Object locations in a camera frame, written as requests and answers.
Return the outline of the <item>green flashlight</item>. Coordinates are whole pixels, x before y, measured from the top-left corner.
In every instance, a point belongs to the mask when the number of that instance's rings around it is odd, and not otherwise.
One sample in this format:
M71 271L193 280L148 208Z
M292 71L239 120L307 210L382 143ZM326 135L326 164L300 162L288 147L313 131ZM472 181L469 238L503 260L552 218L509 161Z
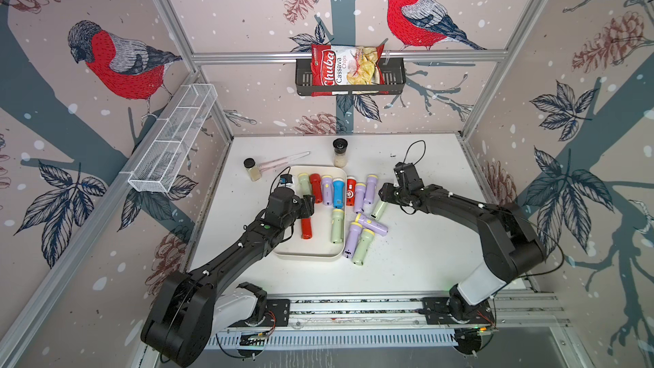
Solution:
M388 202L378 200L373 211L371 211L371 217L380 220L388 207Z
M330 242L332 244L337 245L343 242L344 221L345 221L344 210L335 208L331 214Z
M363 266L371 243L374 241L375 233L369 229L364 229L359 236L359 243L353 255L353 263L356 266Z
M310 182L308 173L301 173L298 175L299 194L300 197L313 196L313 186Z

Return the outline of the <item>blue flashlight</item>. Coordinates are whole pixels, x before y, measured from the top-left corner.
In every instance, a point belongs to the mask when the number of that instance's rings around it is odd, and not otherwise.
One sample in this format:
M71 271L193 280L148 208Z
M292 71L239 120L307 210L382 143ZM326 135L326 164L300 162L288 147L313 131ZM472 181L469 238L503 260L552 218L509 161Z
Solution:
M334 178L333 185L333 206L342 210L346 205L346 182L342 178Z

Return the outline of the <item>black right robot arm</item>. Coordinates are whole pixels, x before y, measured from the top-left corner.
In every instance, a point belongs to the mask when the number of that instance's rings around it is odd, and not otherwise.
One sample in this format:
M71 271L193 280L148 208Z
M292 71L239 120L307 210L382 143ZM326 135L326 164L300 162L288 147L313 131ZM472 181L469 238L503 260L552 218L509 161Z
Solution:
M483 261L465 280L450 289L451 313L468 312L509 283L545 262L547 251L535 229L509 207L487 204L429 185L410 191L386 183L382 201L442 216L478 234Z

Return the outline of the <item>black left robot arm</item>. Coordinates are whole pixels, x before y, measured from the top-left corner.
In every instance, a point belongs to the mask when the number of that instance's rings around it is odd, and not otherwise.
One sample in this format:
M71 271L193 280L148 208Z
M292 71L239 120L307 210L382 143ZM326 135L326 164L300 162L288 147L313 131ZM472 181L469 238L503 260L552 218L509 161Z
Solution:
M287 228L314 213L312 195L277 187L267 207L220 255L190 272L175 271L161 284L141 331L141 341L180 367L204 351L212 333L216 301L245 270L284 240Z

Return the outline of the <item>white rectangular storage tray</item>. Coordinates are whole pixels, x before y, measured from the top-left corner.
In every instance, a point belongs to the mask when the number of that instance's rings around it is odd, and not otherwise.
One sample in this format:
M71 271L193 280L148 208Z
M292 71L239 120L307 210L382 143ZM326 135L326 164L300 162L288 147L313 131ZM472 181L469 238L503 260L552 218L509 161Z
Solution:
M291 175L293 176L293 189L298 192L300 187L299 176L307 175L329 175L336 179L346 179L346 172L334 166L320 165L293 165ZM294 235L285 243L281 243L274 249L274 253L285 260L311 261L311 262L333 262L337 260L344 249L344 242L334 244L331 242L333 207L322 203L315 204L315 212L311 217L313 237L305 240L301 237L301 220L294 224Z

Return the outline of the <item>tall purple flashlight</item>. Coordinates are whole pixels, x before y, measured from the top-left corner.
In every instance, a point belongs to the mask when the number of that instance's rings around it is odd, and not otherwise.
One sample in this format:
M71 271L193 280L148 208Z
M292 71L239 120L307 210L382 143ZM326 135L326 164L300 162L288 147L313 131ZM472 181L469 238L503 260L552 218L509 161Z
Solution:
M366 179L366 189L364 194L364 203L366 205L374 204L376 198L376 187L378 184L378 176L375 174L369 174Z

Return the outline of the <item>purple flashlight beside red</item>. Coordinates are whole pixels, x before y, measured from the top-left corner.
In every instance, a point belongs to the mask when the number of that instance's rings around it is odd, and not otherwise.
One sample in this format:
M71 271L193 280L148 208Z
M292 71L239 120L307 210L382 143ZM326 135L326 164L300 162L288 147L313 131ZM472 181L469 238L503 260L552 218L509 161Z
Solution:
M354 212L357 214L364 212L364 201L366 195L366 185L357 182L354 187Z

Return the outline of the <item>purple flashlight lying across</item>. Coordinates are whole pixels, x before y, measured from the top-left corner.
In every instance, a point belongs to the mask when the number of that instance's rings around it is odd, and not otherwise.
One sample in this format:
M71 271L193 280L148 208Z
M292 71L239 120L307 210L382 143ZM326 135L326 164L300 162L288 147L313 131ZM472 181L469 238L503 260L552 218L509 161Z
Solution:
M388 234L387 226L364 214L357 214L355 221L356 223L359 223L363 229L369 229L371 232L380 236L386 236Z

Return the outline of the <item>red flashlight with white logo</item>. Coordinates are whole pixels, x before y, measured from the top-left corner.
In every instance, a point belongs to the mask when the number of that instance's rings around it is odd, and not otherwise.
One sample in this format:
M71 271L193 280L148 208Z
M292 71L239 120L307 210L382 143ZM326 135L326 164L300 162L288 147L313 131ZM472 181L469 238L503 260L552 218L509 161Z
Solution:
M347 179L346 201L347 206L354 206L355 203L355 188L357 181L353 177Z

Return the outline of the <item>small black cap jar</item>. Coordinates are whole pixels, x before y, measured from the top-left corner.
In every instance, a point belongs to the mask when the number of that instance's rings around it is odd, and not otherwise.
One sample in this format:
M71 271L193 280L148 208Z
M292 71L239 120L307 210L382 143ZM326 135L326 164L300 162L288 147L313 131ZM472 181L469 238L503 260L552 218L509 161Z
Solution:
M262 172L253 158L246 158L244 160L244 167L247 170L248 176L252 182L257 182L262 178Z

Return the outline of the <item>black cap spice grinder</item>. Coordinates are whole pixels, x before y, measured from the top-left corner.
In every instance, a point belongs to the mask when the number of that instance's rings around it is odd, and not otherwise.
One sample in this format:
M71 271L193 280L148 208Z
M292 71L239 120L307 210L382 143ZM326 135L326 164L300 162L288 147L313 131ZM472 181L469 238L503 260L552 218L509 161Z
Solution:
M333 141L334 148L334 165L338 168L344 168L347 165L347 147L348 142L344 138L337 138Z

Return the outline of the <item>red cassava chips bag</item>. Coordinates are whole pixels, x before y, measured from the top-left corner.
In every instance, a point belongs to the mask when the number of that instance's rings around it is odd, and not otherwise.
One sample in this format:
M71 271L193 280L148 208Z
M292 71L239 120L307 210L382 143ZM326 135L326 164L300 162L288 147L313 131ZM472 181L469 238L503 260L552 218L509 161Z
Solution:
M384 45L376 47L313 44L313 86L384 85L379 61Z

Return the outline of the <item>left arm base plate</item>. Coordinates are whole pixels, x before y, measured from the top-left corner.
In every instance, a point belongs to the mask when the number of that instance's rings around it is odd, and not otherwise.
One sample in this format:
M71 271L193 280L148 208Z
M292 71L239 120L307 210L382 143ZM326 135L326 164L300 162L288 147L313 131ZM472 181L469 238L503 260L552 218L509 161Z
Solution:
M237 321L229 328L263 329L287 327L289 324L291 301L289 299L268 299L265 303L257 303L253 315L246 320Z

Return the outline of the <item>black wall basket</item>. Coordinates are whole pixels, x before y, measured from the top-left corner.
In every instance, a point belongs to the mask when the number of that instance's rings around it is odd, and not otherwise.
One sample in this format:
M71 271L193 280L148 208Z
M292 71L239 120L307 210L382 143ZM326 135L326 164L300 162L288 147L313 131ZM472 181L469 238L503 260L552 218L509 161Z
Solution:
M354 73L341 65L314 69L310 60L296 63L296 90L301 96L399 95L405 84L402 58L384 59L376 65L364 63Z

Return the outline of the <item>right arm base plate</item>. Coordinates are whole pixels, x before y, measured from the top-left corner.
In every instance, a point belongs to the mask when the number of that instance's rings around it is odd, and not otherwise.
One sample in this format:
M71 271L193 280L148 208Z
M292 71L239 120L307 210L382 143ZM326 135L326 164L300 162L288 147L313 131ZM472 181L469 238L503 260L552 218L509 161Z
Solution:
M424 297L418 310L429 325L495 325L496 318L488 301L471 306L455 297Z

